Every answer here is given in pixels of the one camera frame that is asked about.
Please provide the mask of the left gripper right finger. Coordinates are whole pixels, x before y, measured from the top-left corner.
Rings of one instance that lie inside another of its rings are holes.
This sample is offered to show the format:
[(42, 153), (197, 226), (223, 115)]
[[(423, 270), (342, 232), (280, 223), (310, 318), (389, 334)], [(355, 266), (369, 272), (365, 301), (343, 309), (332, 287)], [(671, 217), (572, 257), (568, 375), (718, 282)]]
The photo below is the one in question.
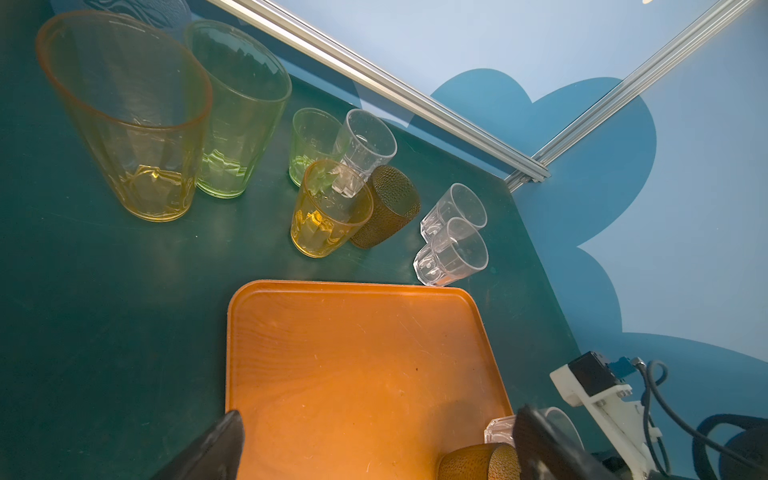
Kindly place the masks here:
[(529, 405), (517, 412), (512, 433), (521, 479), (617, 479)]

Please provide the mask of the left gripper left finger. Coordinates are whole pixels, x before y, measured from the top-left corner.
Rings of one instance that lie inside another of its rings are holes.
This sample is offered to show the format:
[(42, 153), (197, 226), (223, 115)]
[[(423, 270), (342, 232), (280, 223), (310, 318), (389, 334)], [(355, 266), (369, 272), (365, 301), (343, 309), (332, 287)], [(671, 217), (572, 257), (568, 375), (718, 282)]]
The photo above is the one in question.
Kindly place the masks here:
[(235, 480), (244, 444), (242, 416), (238, 410), (230, 410), (151, 479)]

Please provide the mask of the small olive textured cup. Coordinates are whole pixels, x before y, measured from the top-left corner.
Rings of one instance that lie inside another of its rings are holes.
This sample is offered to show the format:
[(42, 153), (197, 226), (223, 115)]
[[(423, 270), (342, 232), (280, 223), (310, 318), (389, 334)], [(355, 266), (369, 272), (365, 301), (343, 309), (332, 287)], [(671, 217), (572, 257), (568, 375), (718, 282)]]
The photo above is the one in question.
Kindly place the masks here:
[(520, 479), (521, 468), (514, 447), (507, 443), (489, 443), (445, 455), (437, 468), (437, 478)]

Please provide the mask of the orange plastic tray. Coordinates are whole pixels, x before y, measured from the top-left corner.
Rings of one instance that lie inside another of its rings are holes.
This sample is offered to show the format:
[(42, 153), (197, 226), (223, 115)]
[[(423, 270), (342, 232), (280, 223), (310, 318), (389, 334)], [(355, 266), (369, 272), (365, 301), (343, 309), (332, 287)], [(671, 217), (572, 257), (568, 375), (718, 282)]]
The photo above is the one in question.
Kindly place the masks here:
[(257, 280), (227, 324), (242, 479), (431, 479), (512, 412), (459, 288)]

